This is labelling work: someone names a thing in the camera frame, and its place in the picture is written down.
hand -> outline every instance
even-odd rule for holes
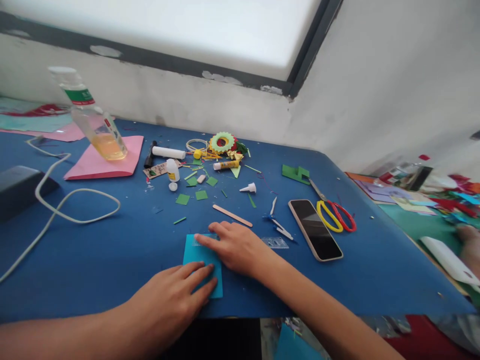
[[[195,234],[195,239],[215,251],[227,268],[242,275],[257,278],[261,265],[278,257],[248,227],[236,222],[212,222],[208,230],[216,233],[220,241],[200,234]]]
[[[151,348],[163,351],[182,335],[208,303],[217,286],[216,277],[192,292],[213,269],[213,264],[205,266],[199,261],[161,271],[130,300],[113,309],[115,316],[128,319],[125,321],[130,328],[125,331],[136,330],[137,341],[151,342]]]

red scissor handle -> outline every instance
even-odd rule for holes
[[[337,204],[336,202],[329,201],[328,203],[333,208],[336,218],[338,219],[340,224],[343,226],[345,231],[349,233],[353,233],[355,230],[357,230],[357,223],[355,222],[354,218],[350,215],[350,213],[347,210],[345,210],[341,205]],[[341,210],[345,214],[345,216],[348,218],[348,220],[350,220],[351,227],[347,226],[347,224],[345,223],[344,219],[342,218],[342,216],[340,215],[337,209]]]

wall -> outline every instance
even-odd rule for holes
[[[480,180],[480,2],[344,0],[298,97],[0,35],[0,92],[66,101],[46,67],[79,70],[120,117],[320,150],[345,171],[428,154]]]

pink folded paper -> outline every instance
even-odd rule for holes
[[[128,154],[122,160],[107,161],[90,145],[78,162],[63,177],[65,180],[101,179],[130,176],[139,162],[143,136],[123,138]]]

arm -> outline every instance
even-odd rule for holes
[[[220,241],[196,234],[231,270],[257,279],[308,325],[334,359],[403,359],[388,343],[345,306],[303,276],[237,223],[214,222]]]
[[[169,347],[208,302],[213,266],[192,262],[159,272],[112,310],[0,326],[0,359],[145,359]]]

